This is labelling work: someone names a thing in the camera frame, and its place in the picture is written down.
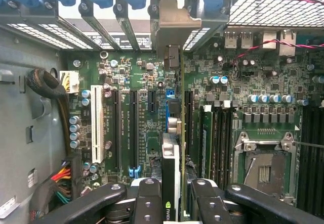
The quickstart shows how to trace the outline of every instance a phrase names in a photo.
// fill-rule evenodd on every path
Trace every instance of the pcie slot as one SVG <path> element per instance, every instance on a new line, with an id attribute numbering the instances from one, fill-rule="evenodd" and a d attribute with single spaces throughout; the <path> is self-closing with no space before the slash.
<path id="1" fill-rule="evenodd" d="M 113 113 L 113 151 L 115 155 L 115 168 L 119 169 L 121 167 L 121 138 L 122 138 L 122 121 L 121 121 L 121 103 L 120 103 L 120 93 L 118 90 L 112 91 L 112 113 Z"/>
<path id="2" fill-rule="evenodd" d="M 193 118 L 193 93 L 192 91 L 184 92 L 185 104 L 185 142 L 186 142 L 186 155 L 190 155 L 190 146 L 192 141 L 192 118 Z"/>
<path id="3" fill-rule="evenodd" d="M 92 163 L 101 163 L 104 159 L 102 86 L 92 85 L 91 95 Z"/>
<path id="4" fill-rule="evenodd" d="M 147 92 L 147 103 L 148 103 L 148 112 L 155 113 L 156 112 L 156 91 L 149 90 Z"/>
<path id="5" fill-rule="evenodd" d="M 137 91 L 130 91 L 130 169 L 138 167 L 139 98 Z"/>

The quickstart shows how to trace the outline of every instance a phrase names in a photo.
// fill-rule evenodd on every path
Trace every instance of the capacitor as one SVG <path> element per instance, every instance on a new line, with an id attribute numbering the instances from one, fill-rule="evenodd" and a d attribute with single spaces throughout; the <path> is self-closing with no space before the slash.
<path id="1" fill-rule="evenodd" d="M 107 142 L 105 143 L 105 150 L 109 150 L 110 147 L 111 147 L 111 145 L 112 145 L 112 142 L 111 142 L 111 141 L 107 141 Z"/>
<path id="2" fill-rule="evenodd" d="M 83 172 L 82 172 L 83 177 L 87 177 L 89 174 L 90 174 L 90 172 L 87 170 L 83 170 Z"/>
<path id="3" fill-rule="evenodd" d="M 69 119 L 69 122 L 70 124 L 78 124 L 80 121 L 80 118 L 78 116 L 72 116 L 70 119 Z"/>
<path id="4" fill-rule="evenodd" d="M 85 161 L 85 162 L 83 163 L 83 165 L 82 165 L 82 168 L 83 168 L 84 170 L 89 170 L 90 167 L 91 167 L 91 162 L 89 162 L 89 161 Z"/>
<path id="5" fill-rule="evenodd" d="M 312 71 L 312 70 L 314 70 L 314 69 L 315 69 L 314 64 L 309 64 L 309 65 L 307 65 L 307 70 L 308 70 L 308 71 Z"/>
<path id="6" fill-rule="evenodd" d="M 290 95 L 283 95 L 281 101 L 290 104 L 293 101 L 293 98 Z"/>
<path id="7" fill-rule="evenodd" d="M 117 60 L 111 60 L 111 61 L 110 61 L 110 66 L 111 66 L 112 68 L 117 67 L 117 66 L 118 66 L 118 61 L 117 61 Z"/>
<path id="8" fill-rule="evenodd" d="M 70 134 L 70 140 L 71 141 L 76 141 L 77 139 L 79 139 L 80 133 L 76 132 L 76 133 L 71 133 Z"/>
<path id="9" fill-rule="evenodd" d="M 89 169 L 90 173 L 95 173 L 98 170 L 99 170 L 99 165 L 97 163 L 92 164 L 90 169 Z"/>
<path id="10" fill-rule="evenodd" d="M 99 72 L 99 75 L 101 75 L 101 76 L 107 75 L 107 71 L 104 69 L 99 69 L 98 72 Z"/>
<path id="11" fill-rule="evenodd" d="M 111 90 L 111 86 L 109 84 L 107 84 L 107 83 L 104 83 L 102 85 L 102 88 L 105 89 L 105 90 Z"/>
<path id="12" fill-rule="evenodd" d="M 320 84 L 323 84 L 324 83 L 324 76 L 314 76 L 312 78 L 312 81 L 314 83 L 320 83 Z"/>
<path id="13" fill-rule="evenodd" d="M 81 103 L 83 106 L 88 106 L 90 104 L 90 99 L 82 99 Z"/>
<path id="14" fill-rule="evenodd" d="M 268 71 L 266 72 L 265 76 L 270 78 L 270 77 L 273 77 L 273 76 L 277 76 L 278 73 L 276 71 Z"/>
<path id="15" fill-rule="evenodd" d="M 266 103 L 266 102 L 268 102 L 268 96 L 266 96 L 266 95 L 260 95 L 258 97 L 258 100 L 259 100 L 260 103 Z"/>
<path id="16" fill-rule="evenodd" d="M 258 100 L 258 97 L 256 96 L 256 95 L 249 95 L 248 96 L 248 101 L 250 102 L 250 103 L 256 103 L 257 102 L 257 100 Z"/>
<path id="17" fill-rule="evenodd" d="M 96 173 L 94 173 L 93 175 L 91 175 L 91 180 L 95 181 L 99 178 L 99 175 L 97 175 Z"/>
<path id="18" fill-rule="evenodd" d="M 297 104 L 300 106 L 307 106 L 308 100 L 307 99 L 299 99 L 299 100 L 297 100 Z"/>
<path id="19" fill-rule="evenodd" d="M 227 84 L 228 83 L 228 79 L 226 76 L 222 76 L 220 79 L 221 84 Z"/>
<path id="20" fill-rule="evenodd" d="M 111 92 L 110 92 L 110 91 L 105 92 L 105 93 L 103 94 L 103 96 L 104 96 L 105 98 L 110 98 L 110 97 L 111 97 Z"/>
<path id="21" fill-rule="evenodd" d="M 218 84 L 219 83 L 219 76 L 212 76 L 209 81 L 211 82 L 211 84 Z"/>
<path id="22" fill-rule="evenodd" d="M 278 103 L 279 102 L 279 96 L 278 95 L 271 95 L 270 96 L 270 102 Z"/>
<path id="23" fill-rule="evenodd" d="M 80 141 L 76 140 L 76 141 L 72 141 L 70 142 L 70 148 L 75 149 L 80 145 Z"/>
<path id="24" fill-rule="evenodd" d="M 83 90 L 82 93 L 81 93 L 82 97 L 83 98 L 89 98 L 90 95 L 91 95 L 91 91 L 90 90 Z"/>
<path id="25" fill-rule="evenodd" d="M 80 125 L 78 124 L 73 124 L 70 126 L 70 132 L 76 133 L 80 129 Z"/>
<path id="26" fill-rule="evenodd" d="M 248 62 L 248 60 L 243 60 L 243 61 L 242 61 L 242 64 L 243 64 L 244 66 L 247 66 L 247 65 L 249 64 L 249 62 Z"/>

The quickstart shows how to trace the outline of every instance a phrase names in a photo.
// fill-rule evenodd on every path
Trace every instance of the metal bracket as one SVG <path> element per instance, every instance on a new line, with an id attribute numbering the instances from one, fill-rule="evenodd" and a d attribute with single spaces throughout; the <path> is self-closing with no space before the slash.
<path id="1" fill-rule="evenodd" d="M 164 58 L 169 45 L 183 46 L 194 29 L 201 27 L 201 20 L 192 19 L 187 9 L 178 9 L 177 0 L 160 0 L 159 30 L 156 34 L 157 55 Z"/>
<path id="2" fill-rule="evenodd" d="M 280 141 L 253 141 L 249 139 L 245 131 L 242 131 L 236 141 L 235 149 L 249 152 L 256 150 L 257 145 L 275 145 L 275 150 L 289 151 L 292 148 L 293 141 L 294 138 L 290 132 L 286 132 L 285 136 Z"/>

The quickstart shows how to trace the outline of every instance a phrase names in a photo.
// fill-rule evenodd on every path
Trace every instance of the green circuit board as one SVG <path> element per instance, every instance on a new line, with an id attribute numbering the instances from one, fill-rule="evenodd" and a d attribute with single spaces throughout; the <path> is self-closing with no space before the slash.
<path id="1" fill-rule="evenodd" d="M 184 55 L 185 90 L 190 92 L 192 99 L 191 121 L 187 122 L 191 128 L 189 136 L 189 151 L 199 177 L 207 177 L 226 185 L 236 180 L 243 183 L 247 174 L 248 156 L 242 154 L 239 166 L 233 163 L 233 149 L 237 138 L 245 131 L 251 140 L 281 140 L 286 132 L 290 132 L 298 140 L 301 129 L 302 107 L 297 105 L 297 100 L 316 98 L 322 92 L 322 84 L 312 82 L 312 77 L 323 71 L 321 59 L 323 52 L 309 53 L 296 49 L 292 63 L 282 61 L 277 51 L 255 50 L 244 59 L 253 60 L 253 66 L 243 66 L 241 61 L 233 67 L 236 56 L 244 50 L 225 49 L 224 38 L 215 37 L 206 46 L 193 54 Z M 120 158 L 114 154 L 114 142 L 111 149 L 105 150 L 105 159 L 100 164 L 99 178 L 95 181 L 90 176 L 84 178 L 84 186 L 95 188 L 110 181 L 119 181 L 130 184 L 130 144 L 132 137 L 130 128 L 138 124 L 138 162 L 141 166 L 141 177 L 151 177 L 150 162 L 156 156 L 161 156 L 160 134 L 166 131 L 167 121 L 167 94 L 175 89 L 175 72 L 165 71 L 163 60 L 159 60 L 155 53 L 125 53 L 109 52 L 107 59 L 102 60 L 98 52 L 77 52 L 65 56 L 68 69 L 79 72 L 79 95 L 70 95 L 70 116 L 77 115 L 81 118 L 80 146 L 77 151 L 82 152 L 83 160 L 91 158 L 91 121 L 86 109 L 82 106 L 81 92 L 90 89 L 91 85 L 111 85 L 112 91 L 120 95 Z M 80 60 L 81 66 L 75 67 L 74 60 Z M 112 67 L 111 61 L 116 60 L 117 66 Z M 315 70 L 307 70 L 308 64 L 315 65 Z M 104 69 L 106 77 L 99 75 L 99 70 Z M 276 71 L 276 76 L 269 76 L 270 71 Z M 212 76 L 226 76 L 225 84 L 212 84 Z M 138 93 L 138 119 L 134 121 L 130 113 L 130 93 Z M 154 110 L 150 111 L 150 93 L 154 92 Z M 291 95 L 292 102 L 287 103 L 250 103 L 249 95 Z M 222 102 L 231 101 L 235 107 L 222 109 Z M 211 110 L 204 112 L 204 106 L 211 105 Z M 113 101 L 109 96 L 103 100 L 104 112 L 104 142 L 112 141 L 114 137 Z M 276 115 L 276 120 L 263 122 L 256 120 L 255 115 Z M 218 149 L 215 139 L 222 140 Z M 222 162 L 215 163 L 215 153 L 221 152 L 224 157 Z M 296 191 L 289 190 L 291 183 L 291 168 L 297 177 L 298 160 L 295 166 L 290 166 L 290 154 L 284 154 L 283 162 L 287 167 L 283 170 L 285 188 L 283 194 L 295 196 Z M 227 172 L 228 177 L 216 176 L 215 172 Z"/>

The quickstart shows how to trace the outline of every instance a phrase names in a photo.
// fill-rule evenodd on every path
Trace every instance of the black pcie slot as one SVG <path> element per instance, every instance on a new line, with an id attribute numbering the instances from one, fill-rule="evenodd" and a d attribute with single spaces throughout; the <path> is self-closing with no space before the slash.
<path id="1" fill-rule="evenodd" d="M 205 111 L 203 106 L 200 107 L 200 127 L 199 127 L 199 152 L 198 152 L 198 176 L 199 177 L 205 177 L 202 176 L 203 173 L 203 147 L 204 147 L 204 117 L 205 117 Z"/>
<path id="2" fill-rule="evenodd" d="M 148 112 L 155 113 L 156 112 L 156 91 L 149 90 L 147 92 L 147 103 L 148 103 Z"/>
<path id="3" fill-rule="evenodd" d="M 185 104 L 185 142 L 186 142 L 186 155 L 190 155 L 190 146 L 192 141 L 192 118 L 193 118 L 193 93 L 192 91 L 184 92 Z"/>
<path id="4" fill-rule="evenodd" d="M 130 168 L 138 167 L 138 92 L 130 91 Z"/>
<path id="5" fill-rule="evenodd" d="M 230 156 L 232 110 L 214 108 L 214 130 L 212 145 L 212 180 L 219 188 L 225 189 L 230 183 Z"/>
<path id="6" fill-rule="evenodd" d="M 112 113 L 113 113 L 113 149 L 115 155 L 115 168 L 120 168 L 120 141 L 122 135 L 121 129 L 121 103 L 118 90 L 112 91 Z"/>

